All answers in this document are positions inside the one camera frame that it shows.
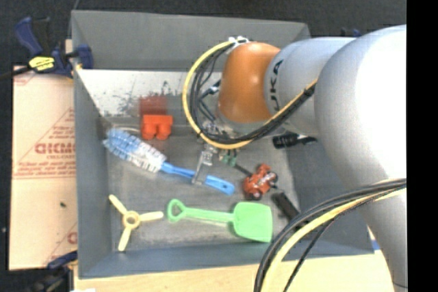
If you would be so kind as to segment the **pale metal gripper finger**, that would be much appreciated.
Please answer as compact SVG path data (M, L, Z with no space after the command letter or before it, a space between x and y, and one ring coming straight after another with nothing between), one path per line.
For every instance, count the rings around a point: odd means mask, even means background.
M195 185L201 185L207 180L208 171L214 162L215 148L210 145L204 145L200 152L198 163L195 169L194 176L192 177L192 183Z

